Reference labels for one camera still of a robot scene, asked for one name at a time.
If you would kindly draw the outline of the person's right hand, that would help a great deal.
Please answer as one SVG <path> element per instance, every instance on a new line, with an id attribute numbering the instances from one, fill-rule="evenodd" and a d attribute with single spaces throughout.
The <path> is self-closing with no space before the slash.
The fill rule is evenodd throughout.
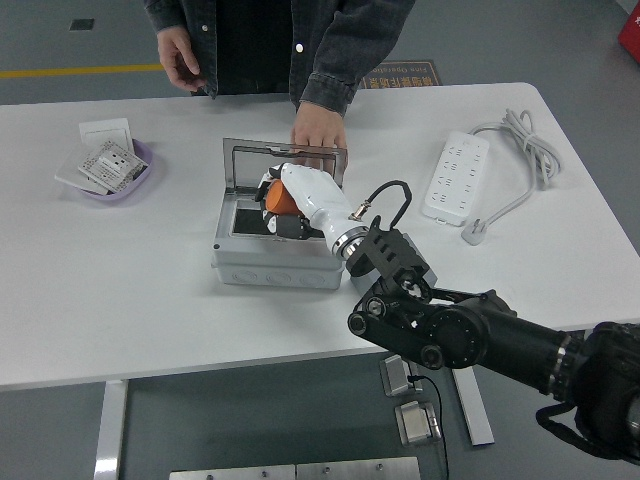
<path id="1" fill-rule="evenodd" d="M 170 83 L 189 92 L 204 87 L 199 63 L 192 51 L 188 31 L 182 26 L 173 26 L 157 33 L 159 61 Z"/>

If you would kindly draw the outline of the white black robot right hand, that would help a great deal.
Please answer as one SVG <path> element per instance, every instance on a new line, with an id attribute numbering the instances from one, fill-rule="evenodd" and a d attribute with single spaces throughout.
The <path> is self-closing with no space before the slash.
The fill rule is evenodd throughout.
<path id="1" fill-rule="evenodd" d="M 364 224 L 351 218 L 353 207 L 334 179 L 318 169 L 291 163 L 271 167 L 255 201 L 271 233 L 306 240 L 320 231 L 336 256 L 347 243 L 366 234 Z"/>

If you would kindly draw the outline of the person's left hand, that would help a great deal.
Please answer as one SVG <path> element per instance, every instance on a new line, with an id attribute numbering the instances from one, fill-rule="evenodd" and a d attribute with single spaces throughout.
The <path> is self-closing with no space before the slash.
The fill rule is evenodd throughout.
<path id="1" fill-rule="evenodd" d="M 347 149 L 343 117 L 334 111 L 309 102 L 301 102 L 290 133 L 290 143 Z"/>

